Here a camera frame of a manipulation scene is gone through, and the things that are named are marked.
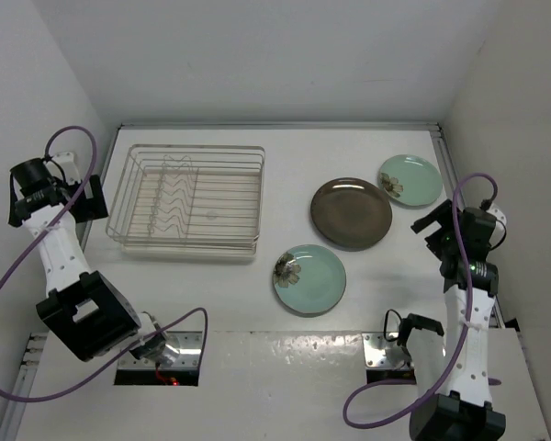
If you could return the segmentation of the small green floral plate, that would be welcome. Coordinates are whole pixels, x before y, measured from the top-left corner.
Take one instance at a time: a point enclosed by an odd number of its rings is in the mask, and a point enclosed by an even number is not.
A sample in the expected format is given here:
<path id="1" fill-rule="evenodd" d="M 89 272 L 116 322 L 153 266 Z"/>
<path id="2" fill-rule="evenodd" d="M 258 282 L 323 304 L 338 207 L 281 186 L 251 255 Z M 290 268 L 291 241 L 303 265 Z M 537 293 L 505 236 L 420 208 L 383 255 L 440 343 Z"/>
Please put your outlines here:
<path id="1" fill-rule="evenodd" d="M 416 155 L 388 158 L 379 169 L 378 181 L 388 196 L 408 207 L 431 205 L 443 191 L 439 170 Z"/>

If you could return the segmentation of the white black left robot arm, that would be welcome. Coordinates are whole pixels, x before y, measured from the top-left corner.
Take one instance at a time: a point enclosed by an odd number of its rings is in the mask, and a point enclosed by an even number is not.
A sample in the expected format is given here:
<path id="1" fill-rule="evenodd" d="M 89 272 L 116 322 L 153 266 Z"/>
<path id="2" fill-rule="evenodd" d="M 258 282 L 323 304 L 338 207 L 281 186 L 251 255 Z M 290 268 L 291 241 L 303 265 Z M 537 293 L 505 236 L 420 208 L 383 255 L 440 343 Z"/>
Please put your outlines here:
<path id="1" fill-rule="evenodd" d="M 108 211 L 99 176 L 90 177 L 87 190 L 81 183 L 71 152 L 33 158 L 10 171 L 8 223 L 40 239 L 46 298 L 36 306 L 38 316 L 82 361 L 129 345 L 135 359 L 168 368 L 179 355 L 177 344 L 85 259 L 76 226 L 104 219 Z"/>

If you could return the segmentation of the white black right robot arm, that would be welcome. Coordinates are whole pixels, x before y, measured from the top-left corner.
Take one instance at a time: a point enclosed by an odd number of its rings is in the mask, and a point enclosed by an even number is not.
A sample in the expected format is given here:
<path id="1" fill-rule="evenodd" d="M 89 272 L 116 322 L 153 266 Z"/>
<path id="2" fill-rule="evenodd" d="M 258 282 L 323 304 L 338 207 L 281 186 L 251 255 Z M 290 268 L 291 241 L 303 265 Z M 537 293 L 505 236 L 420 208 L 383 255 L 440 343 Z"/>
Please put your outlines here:
<path id="1" fill-rule="evenodd" d="M 439 228 L 425 242 L 441 262 L 447 324 L 411 313 L 399 327 L 398 345 L 412 359 L 422 398 L 410 413 L 410 438 L 498 440 L 506 417 L 489 390 L 488 329 L 499 272 L 486 260 L 497 219 L 446 200 L 411 228 L 419 233 L 434 222 Z"/>

